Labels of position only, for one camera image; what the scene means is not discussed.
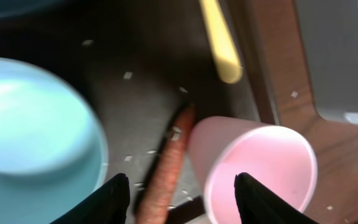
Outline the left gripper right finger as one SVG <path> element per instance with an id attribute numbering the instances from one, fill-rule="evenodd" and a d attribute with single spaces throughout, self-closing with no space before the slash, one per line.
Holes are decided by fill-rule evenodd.
<path id="1" fill-rule="evenodd" d="M 317 224 L 246 172 L 236 175 L 234 192 L 242 224 Z"/>

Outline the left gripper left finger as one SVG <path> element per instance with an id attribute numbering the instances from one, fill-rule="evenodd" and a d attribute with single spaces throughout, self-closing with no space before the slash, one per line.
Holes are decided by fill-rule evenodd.
<path id="1" fill-rule="evenodd" d="M 129 179 L 119 173 L 51 224 L 125 224 L 129 204 Z"/>

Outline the pink cup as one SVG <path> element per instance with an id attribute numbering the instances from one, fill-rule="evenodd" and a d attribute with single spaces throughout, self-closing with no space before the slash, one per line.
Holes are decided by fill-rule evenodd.
<path id="1" fill-rule="evenodd" d="M 211 223 L 240 223 L 235 176 L 246 172 L 304 212 L 318 179 L 316 156 L 298 132 L 244 119 L 213 116 L 193 128 L 188 153 Z"/>

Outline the light blue bowl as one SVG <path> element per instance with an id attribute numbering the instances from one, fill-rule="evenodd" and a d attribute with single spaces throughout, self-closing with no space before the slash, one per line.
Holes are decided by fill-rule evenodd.
<path id="1" fill-rule="evenodd" d="M 66 81 L 0 58 L 0 223 L 51 223 L 103 185 L 108 146 Z"/>

